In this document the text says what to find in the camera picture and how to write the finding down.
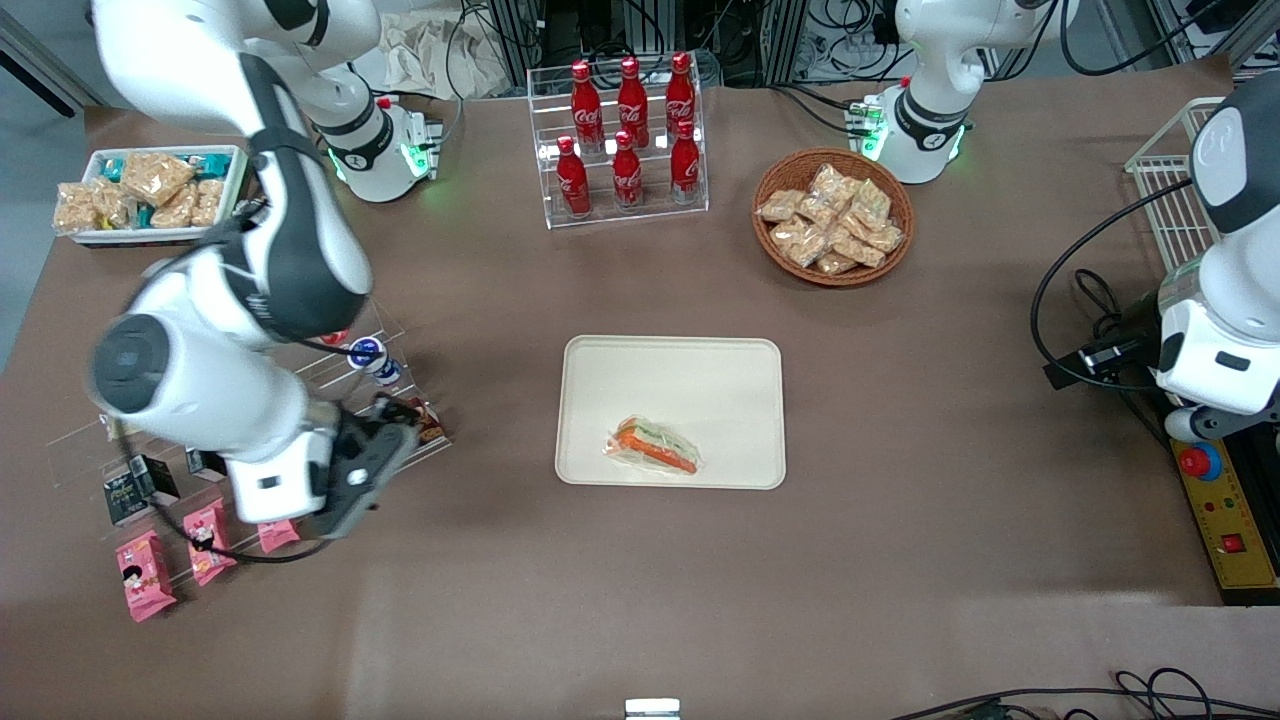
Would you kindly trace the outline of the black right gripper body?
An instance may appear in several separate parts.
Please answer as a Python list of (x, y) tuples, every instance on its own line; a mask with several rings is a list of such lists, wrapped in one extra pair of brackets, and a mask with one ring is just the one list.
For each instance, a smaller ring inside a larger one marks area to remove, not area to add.
[(360, 493), (375, 501), (394, 470), (396, 425), (372, 423), (372, 410), (364, 415), (340, 414), (326, 470), (326, 496), (330, 501), (353, 498)]

